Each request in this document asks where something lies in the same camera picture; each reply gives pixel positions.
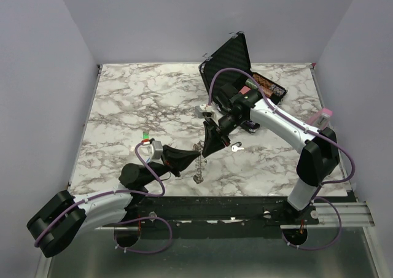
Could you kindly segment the black key fob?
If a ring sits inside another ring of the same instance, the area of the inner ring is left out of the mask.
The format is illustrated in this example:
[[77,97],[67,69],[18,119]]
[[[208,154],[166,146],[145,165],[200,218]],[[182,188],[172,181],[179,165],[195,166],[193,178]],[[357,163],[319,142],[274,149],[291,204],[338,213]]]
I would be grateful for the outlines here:
[[234,144],[232,144],[231,150],[232,152],[238,152],[244,150],[242,142],[235,142]]

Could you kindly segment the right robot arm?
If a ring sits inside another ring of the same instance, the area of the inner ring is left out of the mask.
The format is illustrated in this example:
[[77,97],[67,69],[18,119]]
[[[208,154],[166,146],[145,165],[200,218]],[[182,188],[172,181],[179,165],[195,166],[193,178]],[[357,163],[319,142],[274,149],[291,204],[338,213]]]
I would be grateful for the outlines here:
[[230,100],[230,110],[219,120],[206,118],[202,156],[207,157],[230,145],[229,134],[239,125],[251,120],[268,128],[290,144],[300,154],[296,167],[297,183],[287,197],[282,216],[288,223],[298,223],[305,216],[304,208],[313,199],[322,181],[340,163],[335,132],[326,127],[322,131],[297,120],[285,113],[279,115],[279,108],[271,108],[269,99],[250,90],[246,94],[236,94]]

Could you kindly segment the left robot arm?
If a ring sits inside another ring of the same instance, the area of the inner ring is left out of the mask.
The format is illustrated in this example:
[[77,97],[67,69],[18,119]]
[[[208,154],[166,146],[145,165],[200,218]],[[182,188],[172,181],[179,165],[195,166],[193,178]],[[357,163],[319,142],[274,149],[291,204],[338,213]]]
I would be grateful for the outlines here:
[[151,197],[145,186],[151,182],[163,185],[162,175],[179,177],[200,155],[194,150],[179,150],[164,145],[156,152],[158,161],[128,163],[120,172],[119,184],[109,190],[72,195],[67,190],[55,194],[27,222],[34,246],[45,257],[54,257],[73,239],[97,227],[120,223],[131,225],[136,218],[134,204]]

